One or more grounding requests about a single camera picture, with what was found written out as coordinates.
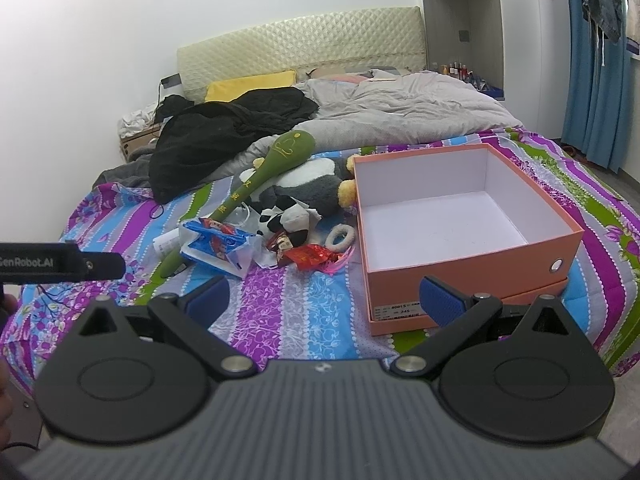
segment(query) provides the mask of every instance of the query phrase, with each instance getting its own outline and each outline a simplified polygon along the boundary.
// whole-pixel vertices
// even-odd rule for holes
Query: cardboard box
[[[566,285],[582,228],[490,145],[357,157],[354,172],[373,335],[435,326],[428,274],[513,303]]]
[[[154,124],[152,127],[130,137],[120,139],[120,149],[124,158],[129,160],[129,154],[140,146],[146,146],[153,139],[160,137],[160,124]]]

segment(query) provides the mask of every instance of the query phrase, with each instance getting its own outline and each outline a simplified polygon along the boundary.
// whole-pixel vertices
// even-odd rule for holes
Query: hand
[[[7,294],[1,306],[9,314],[13,314],[18,308],[18,302],[13,296]],[[14,403],[6,390],[8,385],[9,365],[0,357],[0,450],[4,449],[11,439],[11,430],[6,421],[14,410]]]

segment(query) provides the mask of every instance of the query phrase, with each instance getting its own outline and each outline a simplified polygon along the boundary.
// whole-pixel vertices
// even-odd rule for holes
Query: black jacket
[[[297,88],[251,90],[229,103],[187,108],[165,124],[149,161],[156,202],[166,204],[247,149],[306,121],[318,105]]]

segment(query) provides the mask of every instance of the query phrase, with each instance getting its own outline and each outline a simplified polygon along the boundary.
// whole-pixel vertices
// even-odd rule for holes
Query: pink pillow
[[[358,84],[361,81],[366,81],[368,78],[360,74],[333,74],[323,75],[318,79],[329,79],[330,81],[344,81],[345,83]]]

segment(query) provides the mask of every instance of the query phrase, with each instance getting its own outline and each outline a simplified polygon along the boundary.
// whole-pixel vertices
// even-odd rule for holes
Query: blue gripper pad
[[[208,330],[229,306],[229,282],[217,274],[181,297],[178,305],[187,316]]]
[[[420,307],[441,328],[466,312],[464,300],[428,278],[420,282]]]

